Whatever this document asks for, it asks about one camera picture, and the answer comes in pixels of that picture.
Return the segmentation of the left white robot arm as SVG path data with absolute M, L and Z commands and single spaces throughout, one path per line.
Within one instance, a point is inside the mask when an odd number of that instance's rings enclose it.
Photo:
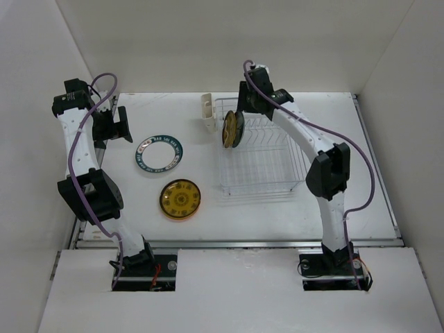
M 78 220 L 95 225 L 119 247 L 115 268 L 148 275 L 155 267 L 153 251 L 143 236 L 127 227 L 121 192 L 96 156 L 109 140 L 133 140 L 126 109 L 114 110 L 111 92 L 99 94 L 78 78 L 64 85 L 65 94 L 55 97 L 52 105 L 67 151 L 65 179 L 58 182 L 58 191 Z

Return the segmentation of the yellow brown front plate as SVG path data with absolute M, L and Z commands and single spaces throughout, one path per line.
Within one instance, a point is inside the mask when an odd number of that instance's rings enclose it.
M 222 127 L 222 145 L 224 148 L 230 148 L 236 137 L 237 119 L 235 113 L 230 110 L 227 112 Z

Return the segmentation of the brown patterned plate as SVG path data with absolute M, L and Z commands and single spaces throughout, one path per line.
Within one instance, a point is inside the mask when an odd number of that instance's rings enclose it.
M 201 192 L 198 186 L 187 179 L 172 180 L 167 183 L 159 197 L 160 210 L 174 207 L 176 209 L 195 209 L 201 203 Z

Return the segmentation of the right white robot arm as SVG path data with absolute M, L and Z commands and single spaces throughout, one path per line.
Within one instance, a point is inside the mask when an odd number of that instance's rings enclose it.
M 262 114 L 281 127 L 309 160 L 305 183 L 316 197 L 323 227 L 319 258 L 327 272 L 338 273 L 348 261 L 350 247 L 343 226 L 350 147 L 335 143 L 310 123 L 290 93 L 274 89 L 266 67 L 245 64 L 244 77 L 239 84 L 238 109 Z

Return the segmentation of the dark green plate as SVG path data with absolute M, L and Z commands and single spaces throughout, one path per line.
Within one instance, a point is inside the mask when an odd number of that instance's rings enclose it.
M 245 119 L 242 111 L 236 111 L 234 115 L 236 119 L 236 128 L 235 128 L 235 136 L 232 147 L 236 148 L 240 144 L 242 137 L 244 135 Z

